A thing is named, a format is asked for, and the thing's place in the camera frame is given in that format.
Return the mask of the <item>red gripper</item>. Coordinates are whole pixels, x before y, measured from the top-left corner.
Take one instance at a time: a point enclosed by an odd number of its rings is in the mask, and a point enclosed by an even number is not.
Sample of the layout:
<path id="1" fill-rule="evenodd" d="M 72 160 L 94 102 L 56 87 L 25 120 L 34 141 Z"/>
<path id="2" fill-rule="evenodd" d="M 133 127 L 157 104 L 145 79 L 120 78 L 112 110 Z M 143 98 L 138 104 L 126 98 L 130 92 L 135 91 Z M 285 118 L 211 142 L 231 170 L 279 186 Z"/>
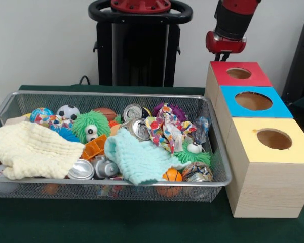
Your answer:
<path id="1" fill-rule="evenodd" d="M 220 61 L 222 53 L 222 62 L 225 62 L 230 53 L 241 53 L 246 46 L 247 38 L 244 36 L 240 40 L 231 40 L 220 37 L 215 31 L 209 31 L 206 34 L 206 48 L 209 52 L 215 54 L 214 61 Z"/>

